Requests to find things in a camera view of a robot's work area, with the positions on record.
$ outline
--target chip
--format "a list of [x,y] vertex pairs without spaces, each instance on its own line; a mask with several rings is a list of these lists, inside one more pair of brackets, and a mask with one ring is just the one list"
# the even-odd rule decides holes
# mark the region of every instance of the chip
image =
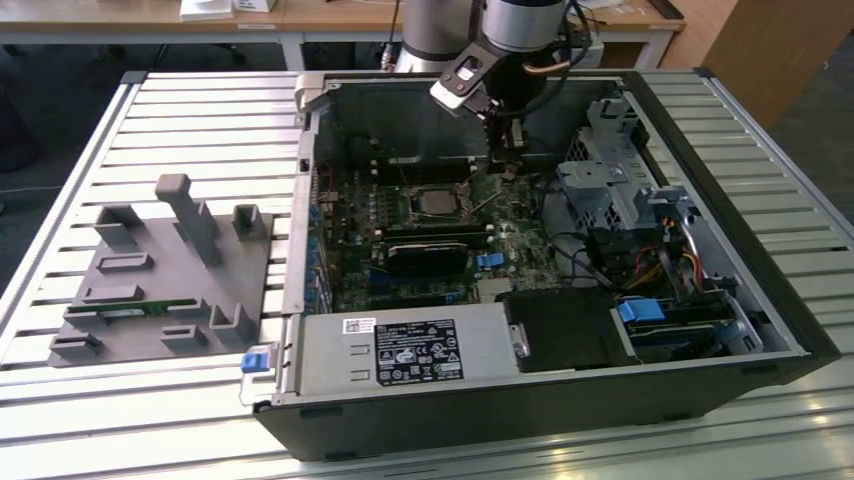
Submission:
[[417,197],[417,209],[427,215],[456,212],[456,196],[448,190],[424,190]]

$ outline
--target slotted metal surface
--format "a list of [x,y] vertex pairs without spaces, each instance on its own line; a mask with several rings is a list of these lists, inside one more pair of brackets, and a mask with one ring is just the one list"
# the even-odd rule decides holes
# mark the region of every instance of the slotted metal surface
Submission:
[[[168,215],[152,194],[161,172],[188,172],[192,193],[208,200],[212,213],[250,201],[276,215],[261,335],[278,334],[296,168],[297,129],[285,120],[293,115],[293,76],[150,74],[141,89],[122,87],[114,121],[108,115],[96,135],[104,148],[94,145],[92,158],[81,159],[90,168],[80,177],[80,191],[69,190],[73,200],[57,217],[57,233],[38,255],[0,337],[0,477],[657,480],[854,475],[846,470],[854,466],[847,227],[760,132],[736,119],[735,107],[713,94],[708,81],[692,73],[648,73],[645,78],[827,328],[842,360],[790,385],[751,392],[699,420],[329,464],[290,459],[249,417],[237,400],[238,355],[48,368],[50,337],[98,241],[90,228],[98,205],[129,201],[142,217]],[[676,183],[665,155],[652,153]]]

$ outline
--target power supply label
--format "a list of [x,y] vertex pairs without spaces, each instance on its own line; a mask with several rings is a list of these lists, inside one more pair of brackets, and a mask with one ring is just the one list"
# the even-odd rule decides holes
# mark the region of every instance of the power supply label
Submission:
[[376,325],[373,340],[383,387],[463,378],[453,320]]

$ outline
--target metal bracket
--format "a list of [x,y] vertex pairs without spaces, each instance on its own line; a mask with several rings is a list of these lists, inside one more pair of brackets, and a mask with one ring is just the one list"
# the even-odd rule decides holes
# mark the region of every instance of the metal bracket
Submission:
[[333,90],[326,87],[324,73],[302,73],[296,77],[293,85],[293,99],[296,101],[296,110],[305,113],[325,103],[325,93]]
[[134,83],[142,83],[145,81],[145,78],[148,78],[148,72],[145,70],[124,72],[118,83],[121,83],[122,85],[132,85]]

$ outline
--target floor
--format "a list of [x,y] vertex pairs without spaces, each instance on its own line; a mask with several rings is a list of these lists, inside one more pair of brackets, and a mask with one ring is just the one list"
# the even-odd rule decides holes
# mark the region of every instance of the floor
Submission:
[[[245,65],[236,66],[228,52],[208,45],[176,45],[158,69],[172,71],[280,70],[274,45],[241,45]],[[14,273],[29,241],[41,225],[58,188],[97,124],[121,75],[152,68],[157,46],[124,47],[124,56],[106,55],[88,46],[24,47],[24,56],[0,51],[0,87],[41,148],[38,160],[13,173],[0,174],[0,290]],[[352,51],[314,47],[306,52],[317,62],[341,67],[340,55]],[[357,66],[375,61],[375,48],[354,52]],[[854,36],[850,36],[827,68],[820,71],[771,131],[773,139],[854,220]],[[26,191],[8,192],[33,188]]]

